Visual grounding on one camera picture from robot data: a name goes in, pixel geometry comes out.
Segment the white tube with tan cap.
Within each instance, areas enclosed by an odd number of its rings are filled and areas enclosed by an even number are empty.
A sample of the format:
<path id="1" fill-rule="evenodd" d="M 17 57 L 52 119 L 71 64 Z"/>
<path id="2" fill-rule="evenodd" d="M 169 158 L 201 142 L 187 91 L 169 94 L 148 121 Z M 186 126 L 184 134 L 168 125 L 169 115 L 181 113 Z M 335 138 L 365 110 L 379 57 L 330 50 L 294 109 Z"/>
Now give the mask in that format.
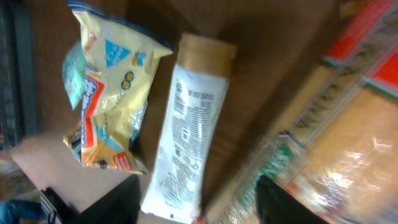
<path id="1" fill-rule="evenodd" d="M 235 45 L 184 33 L 141 210 L 178 223 L 200 215 L 206 160 L 236 58 Z"/>

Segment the orange spaghetti pack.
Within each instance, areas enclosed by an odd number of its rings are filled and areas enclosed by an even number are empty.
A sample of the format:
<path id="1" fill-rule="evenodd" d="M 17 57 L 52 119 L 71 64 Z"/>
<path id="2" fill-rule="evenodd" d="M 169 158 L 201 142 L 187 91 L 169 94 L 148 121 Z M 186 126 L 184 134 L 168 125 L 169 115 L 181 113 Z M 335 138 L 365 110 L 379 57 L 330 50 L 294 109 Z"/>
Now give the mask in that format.
<path id="1" fill-rule="evenodd" d="M 397 2 L 342 5 L 351 21 L 204 223 L 258 223 L 262 176 L 330 223 L 397 222 Z"/>

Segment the teal wipes pack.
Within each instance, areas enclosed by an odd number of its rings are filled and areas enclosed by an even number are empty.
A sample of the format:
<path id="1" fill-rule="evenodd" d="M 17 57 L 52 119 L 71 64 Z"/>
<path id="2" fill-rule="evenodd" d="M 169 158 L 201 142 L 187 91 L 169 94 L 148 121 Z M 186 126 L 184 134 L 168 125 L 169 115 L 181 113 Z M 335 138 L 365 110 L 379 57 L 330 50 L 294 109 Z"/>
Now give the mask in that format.
<path id="1" fill-rule="evenodd" d="M 82 99 L 85 90 L 86 58 L 81 42 L 68 51 L 62 64 L 62 78 L 69 102 L 74 110 Z"/>

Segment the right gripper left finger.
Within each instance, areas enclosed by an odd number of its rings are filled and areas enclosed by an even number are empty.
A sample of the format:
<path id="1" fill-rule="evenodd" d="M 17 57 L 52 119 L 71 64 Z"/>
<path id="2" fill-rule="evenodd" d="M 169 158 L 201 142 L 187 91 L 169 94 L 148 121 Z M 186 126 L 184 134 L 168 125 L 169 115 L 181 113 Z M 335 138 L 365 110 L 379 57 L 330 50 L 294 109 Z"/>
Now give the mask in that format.
<path id="1" fill-rule="evenodd" d="M 71 218 L 71 224 L 136 224 L 141 189 L 138 175 L 131 175 L 93 205 Z"/>

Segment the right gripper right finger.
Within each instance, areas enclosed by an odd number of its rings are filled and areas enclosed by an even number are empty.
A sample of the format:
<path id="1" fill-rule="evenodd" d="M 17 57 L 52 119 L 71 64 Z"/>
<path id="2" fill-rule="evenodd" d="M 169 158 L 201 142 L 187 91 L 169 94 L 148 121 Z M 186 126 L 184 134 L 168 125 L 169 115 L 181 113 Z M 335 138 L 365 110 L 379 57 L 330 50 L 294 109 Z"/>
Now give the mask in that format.
<path id="1" fill-rule="evenodd" d="M 264 175 L 256 185 L 256 212 L 260 224 L 328 224 Z"/>

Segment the yellow snack bag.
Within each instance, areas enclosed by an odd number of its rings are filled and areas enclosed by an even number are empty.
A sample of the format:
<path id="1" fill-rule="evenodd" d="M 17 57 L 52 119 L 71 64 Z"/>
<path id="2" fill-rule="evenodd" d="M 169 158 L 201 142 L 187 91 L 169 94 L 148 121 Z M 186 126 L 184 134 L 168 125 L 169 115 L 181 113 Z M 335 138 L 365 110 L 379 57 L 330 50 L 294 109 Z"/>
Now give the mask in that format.
<path id="1" fill-rule="evenodd" d="M 139 134 L 159 62 L 173 54 L 173 47 L 83 1 L 67 4 L 80 23 L 86 58 L 81 164 L 144 174 L 145 165 L 130 147 Z"/>

